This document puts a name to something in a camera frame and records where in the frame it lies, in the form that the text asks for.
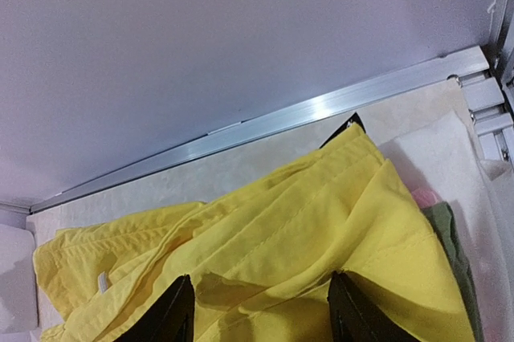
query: yellow garment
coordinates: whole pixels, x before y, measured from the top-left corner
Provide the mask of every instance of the yellow garment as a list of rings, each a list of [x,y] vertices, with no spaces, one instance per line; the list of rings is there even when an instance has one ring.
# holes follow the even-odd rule
[[[61,231],[35,252],[35,269],[66,321],[42,341],[115,340],[184,274],[197,300],[196,341],[331,341],[334,270],[349,271],[418,339],[473,341],[430,224],[356,124],[210,204]],[[100,294],[103,271],[109,289]]]

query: black object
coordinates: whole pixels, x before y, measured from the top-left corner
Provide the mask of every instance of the black object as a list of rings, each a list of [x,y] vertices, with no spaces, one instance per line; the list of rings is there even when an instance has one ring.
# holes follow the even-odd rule
[[[332,273],[328,289],[334,342],[415,342],[375,306],[344,272]]]
[[[120,342],[193,342],[194,289],[180,276],[125,334]]]
[[[337,137],[341,133],[343,133],[347,128],[350,127],[353,123],[359,124],[364,132],[366,132],[364,128],[364,124],[362,123],[361,118],[357,114],[357,112],[353,113],[349,119],[347,119],[324,143],[320,146],[323,148],[326,144],[330,142],[334,137]]]

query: green fabric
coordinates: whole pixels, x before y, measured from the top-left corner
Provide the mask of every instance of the green fabric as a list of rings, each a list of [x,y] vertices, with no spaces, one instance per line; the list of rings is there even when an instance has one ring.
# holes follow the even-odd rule
[[[460,294],[466,306],[467,316],[471,322],[473,334],[478,342],[483,342],[482,323],[479,306],[476,302],[475,284],[471,275],[469,261],[460,246],[459,236],[455,227],[453,211],[448,203],[442,202],[424,208],[422,212],[432,225],[439,241],[447,254],[451,269],[459,285]]]

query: white tag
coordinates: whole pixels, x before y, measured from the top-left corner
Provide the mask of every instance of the white tag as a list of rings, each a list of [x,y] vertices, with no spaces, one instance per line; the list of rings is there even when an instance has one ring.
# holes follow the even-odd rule
[[[105,271],[98,275],[98,290],[100,290],[100,294],[104,294],[108,289],[107,285],[107,274]]]

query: white object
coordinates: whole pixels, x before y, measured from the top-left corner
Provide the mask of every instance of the white object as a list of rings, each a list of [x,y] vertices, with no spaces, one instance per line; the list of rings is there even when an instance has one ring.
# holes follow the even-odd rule
[[[0,225],[0,333],[38,326],[34,237],[27,230]]]
[[[381,145],[380,150],[394,163],[410,190],[429,187],[450,203],[470,261],[486,341],[514,340],[507,269],[514,254],[511,251],[506,262],[495,221],[499,203],[487,188],[489,180],[464,124],[450,113]]]

